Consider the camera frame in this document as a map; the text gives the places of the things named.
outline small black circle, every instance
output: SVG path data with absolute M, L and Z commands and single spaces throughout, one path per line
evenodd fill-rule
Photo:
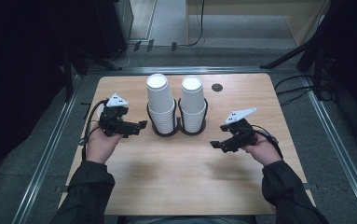
M 211 88 L 213 89 L 213 91 L 221 91 L 224 87 L 219 83 L 215 83 L 211 86 Z

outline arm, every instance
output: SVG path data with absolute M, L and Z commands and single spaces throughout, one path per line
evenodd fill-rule
M 307 195 L 301 179 L 285 163 L 262 135 L 257 134 L 254 146 L 243 149 L 264 165 L 262 192 L 276 206 L 277 223 L 327 223 Z
M 121 135 L 107 137 L 96 129 L 89 137 L 85 161 L 71 179 L 68 195 L 50 223 L 103 223 L 114 178 L 105 162 L 112 155 Z

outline stacked paper cups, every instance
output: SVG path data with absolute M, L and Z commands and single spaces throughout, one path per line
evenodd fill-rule
M 162 74 L 154 74 L 148 78 L 146 84 L 149 116 L 159 133 L 172 133 L 177 124 L 176 103 L 168 79 Z
M 207 109 L 203 85 L 199 77 L 187 76 L 182 81 L 180 107 L 185 131 L 188 133 L 198 132 Z

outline hand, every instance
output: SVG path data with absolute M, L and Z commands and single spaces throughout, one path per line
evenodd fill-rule
M 254 146 L 242 147 L 247 153 L 251 153 L 256 161 L 267 166 L 274 161 L 281 161 L 276 148 L 266 139 L 265 136 L 257 133 L 254 136 L 257 140 Z
M 114 133 L 108 137 L 98 124 L 92 130 L 94 131 L 89 136 L 86 160 L 105 164 L 123 135 Z

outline black jacket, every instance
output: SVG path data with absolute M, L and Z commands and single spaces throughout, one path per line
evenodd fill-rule
M 276 206 L 277 223 L 327 223 L 312 205 L 300 178 L 284 161 L 263 168 L 262 192 Z M 106 166 L 82 161 L 68 195 L 51 223 L 103 223 L 103 213 L 115 185 Z

